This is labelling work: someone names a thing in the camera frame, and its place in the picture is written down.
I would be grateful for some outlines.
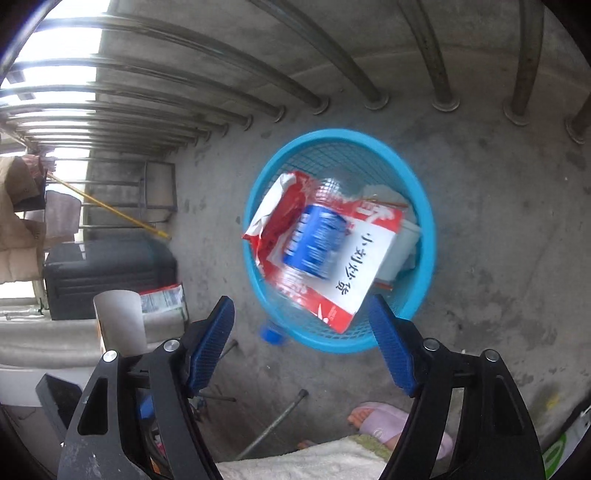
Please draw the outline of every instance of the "white towel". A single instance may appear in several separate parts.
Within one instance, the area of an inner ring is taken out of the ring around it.
[[[344,438],[278,457],[218,463],[224,480],[377,480],[386,462]]]

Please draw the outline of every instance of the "blue gripper pad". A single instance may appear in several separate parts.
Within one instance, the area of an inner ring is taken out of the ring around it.
[[[193,353],[186,356],[179,377],[191,395],[207,387],[233,326],[234,302],[222,297],[206,320],[193,322],[187,328],[181,343]],[[154,416],[151,395],[140,403],[139,416],[142,419]]]
[[[207,387],[213,375],[234,326],[234,302],[222,297],[205,321],[210,322],[210,325],[191,356],[186,383],[187,389],[193,394]]]
[[[374,295],[369,302],[369,324],[374,331],[382,356],[394,383],[413,397],[419,386],[414,376],[414,361],[411,350],[399,335],[397,323],[408,322],[396,318],[381,295]]]

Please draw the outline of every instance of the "red and white snack bag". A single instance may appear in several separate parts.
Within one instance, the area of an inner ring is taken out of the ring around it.
[[[286,267],[282,258],[317,185],[315,179],[300,171],[280,175],[242,237],[250,242],[256,266],[270,285],[343,333],[400,231],[404,213],[367,200],[344,202],[339,213],[347,220],[347,233],[329,278],[299,275]]]

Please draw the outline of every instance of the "pink slipper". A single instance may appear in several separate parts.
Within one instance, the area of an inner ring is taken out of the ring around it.
[[[404,425],[408,419],[408,413],[399,410],[392,405],[388,405],[387,403],[377,402],[362,403],[359,407],[354,409],[352,413],[356,413],[359,410],[366,408],[373,409],[373,412],[361,424],[359,433],[371,435],[383,444],[402,433]],[[446,457],[452,452],[452,450],[452,438],[447,433],[443,433],[441,446],[439,447],[439,452],[437,452],[437,460]]]

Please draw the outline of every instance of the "concrete floor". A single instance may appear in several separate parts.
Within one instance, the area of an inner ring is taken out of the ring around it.
[[[203,432],[216,460],[243,449],[306,388],[310,397],[254,456],[293,450],[302,439],[325,442],[352,433],[346,418],[362,401],[408,410],[377,349],[329,355],[291,341],[260,340],[267,318],[242,256],[242,215],[265,163],[289,140],[312,130],[351,128],[389,144],[416,172],[438,227],[438,262],[427,300],[414,318],[424,336],[455,351],[503,356],[541,443],[561,427],[591,386],[591,175],[589,147],[568,139],[563,117],[588,93],[557,72],[541,71],[530,102],[531,124],[518,128],[501,111],[516,60],[446,51],[455,113],[430,105],[431,88],[418,53],[368,57],[360,64],[392,93],[380,112],[331,67],[300,75],[332,105],[313,116],[288,105],[279,124],[256,119],[242,132],[177,152],[179,212],[171,222],[190,315],[205,318],[221,295],[236,304],[232,337],[239,349],[218,366],[211,389],[237,404],[209,402]],[[271,89],[259,90],[272,99]],[[448,430],[457,432],[461,394],[452,399]]]

